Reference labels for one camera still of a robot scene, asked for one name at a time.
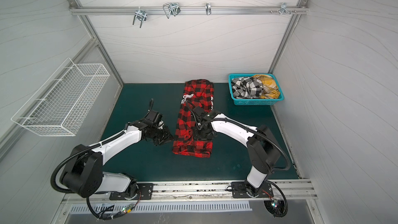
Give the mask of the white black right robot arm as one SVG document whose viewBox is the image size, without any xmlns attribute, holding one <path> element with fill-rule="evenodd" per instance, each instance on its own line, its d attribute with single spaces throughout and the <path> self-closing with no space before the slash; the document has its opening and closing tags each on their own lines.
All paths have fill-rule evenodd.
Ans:
<svg viewBox="0 0 398 224">
<path fill-rule="evenodd" d="M 244 189 L 250 198 L 259 196 L 267 177 L 275 171 L 275 164 L 283 156 L 282 149 L 266 126 L 259 128 L 235 121 L 219 111 L 206 112 L 200 107 L 190 110 L 194 119 L 195 138 L 209 141 L 221 133 L 243 144 L 247 149 L 251 169 L 244 182 Z"/>
</svg>

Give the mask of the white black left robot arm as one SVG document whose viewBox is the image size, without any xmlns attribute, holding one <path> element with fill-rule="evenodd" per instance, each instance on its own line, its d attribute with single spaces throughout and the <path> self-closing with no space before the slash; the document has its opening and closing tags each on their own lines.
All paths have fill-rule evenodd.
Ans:
<svg viewBox="0 0 398 224">
<path fill-rule="evenodd" d="M 71 152 L 59 182 L 82 198 L 94 194 L 116 193 L 126 199 L 138 195 L 137 180 L 125 173 L 105 172 L 103 166 L 114 156 L 128 147 L 150 139 L 155 145 L 172 140 L 169 128 L 162 121 L 162 114 L 149 110 L 141 120 L 129 122 L 117 134 L 91 146 L 78 145 Z"/>
</svg>

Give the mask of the red black plaid shirt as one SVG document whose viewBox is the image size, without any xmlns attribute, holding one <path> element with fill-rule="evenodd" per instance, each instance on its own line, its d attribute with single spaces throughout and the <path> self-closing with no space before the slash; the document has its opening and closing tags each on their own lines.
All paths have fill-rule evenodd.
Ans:
<svg viewBox="0 0 398 224">
<path fill-rule="evenodd" d="M 212 141 L 201 140 L 194 136 L 200 115 L 193 114 L 196 107 L 200 108 L 200 113 L 209 113 L 213 110 L 214 84 L 206 79 L 185 82 L 172 152 L 176 155 L 209 158 L 213 147 Z"/>
</svg>

